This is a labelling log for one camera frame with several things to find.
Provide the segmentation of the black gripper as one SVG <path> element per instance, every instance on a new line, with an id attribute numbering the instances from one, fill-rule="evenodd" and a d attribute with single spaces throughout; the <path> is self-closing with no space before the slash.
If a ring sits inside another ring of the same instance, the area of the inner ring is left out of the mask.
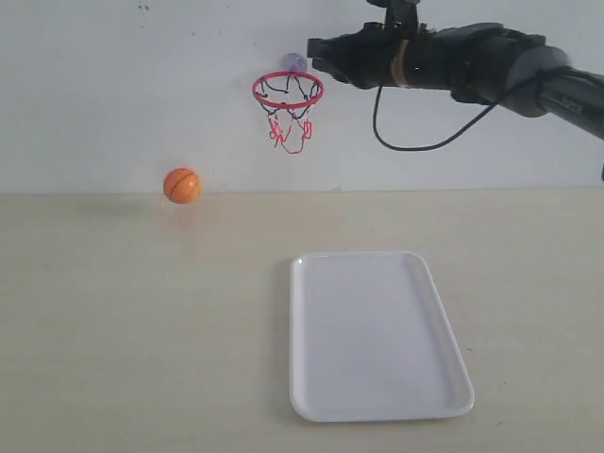
<path id="1" fill-rule="evenodd" d="M 402 70 L 395 68 L 409 37 L 397 28 L 366 23 L 355 33 L 335 38 L 309 38 L 306 56 L 313 69 L 358 89 L 402 85 Z"/>

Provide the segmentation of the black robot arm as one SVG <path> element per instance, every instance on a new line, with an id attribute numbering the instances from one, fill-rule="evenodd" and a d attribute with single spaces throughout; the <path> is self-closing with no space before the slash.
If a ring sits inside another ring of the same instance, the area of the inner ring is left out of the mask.
<path id="1" fill-rule="evenodd" d="M 498 23 L 439 31 L 367 23 L 356 33 L 308 39 L 306 54 L 314 69 L 358 89 L 446 91 L 486 111 L 553 114 L 603 136 L 602 75 L 574 68 L 542 35 Z"/>

